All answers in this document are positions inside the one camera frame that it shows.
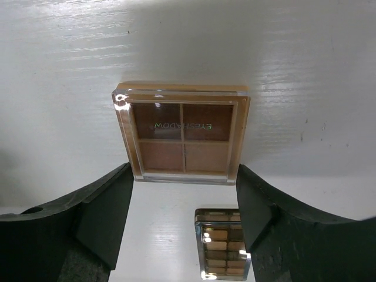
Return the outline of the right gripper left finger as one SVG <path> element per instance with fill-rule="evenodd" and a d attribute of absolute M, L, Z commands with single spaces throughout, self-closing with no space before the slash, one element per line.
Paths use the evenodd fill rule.
<path fill-rule="evenodd" d="M 1 216 L 2 281 L 108 281 L 133 190 L 129 163 L 20 214 Z"/>

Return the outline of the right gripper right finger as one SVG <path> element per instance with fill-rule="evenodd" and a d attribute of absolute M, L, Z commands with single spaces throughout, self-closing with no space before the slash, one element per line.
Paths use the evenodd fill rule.
<path fill-rule="evenodd" d="M 256 281 L 374 281 L 375 218 L 309 206 L 240 165 L 237 202 Z"/>

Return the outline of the long brown eyeshadow palette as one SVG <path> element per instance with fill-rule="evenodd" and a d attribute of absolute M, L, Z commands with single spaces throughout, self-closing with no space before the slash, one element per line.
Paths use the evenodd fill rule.
<path fill-rule="evenodd" d="M 251 256 L 239 210 L 196 209 L 194 228 L 202 280 L 246 281 Z"/>

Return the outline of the pink square eyeshadow palette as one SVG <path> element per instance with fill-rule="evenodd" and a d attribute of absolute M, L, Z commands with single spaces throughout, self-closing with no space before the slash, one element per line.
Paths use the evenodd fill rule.
<path fill-rule="evenodd" d="M 235 184 L 248 91 L 238 85 L 118 84 L 112 100 L 135 180 Z"/>

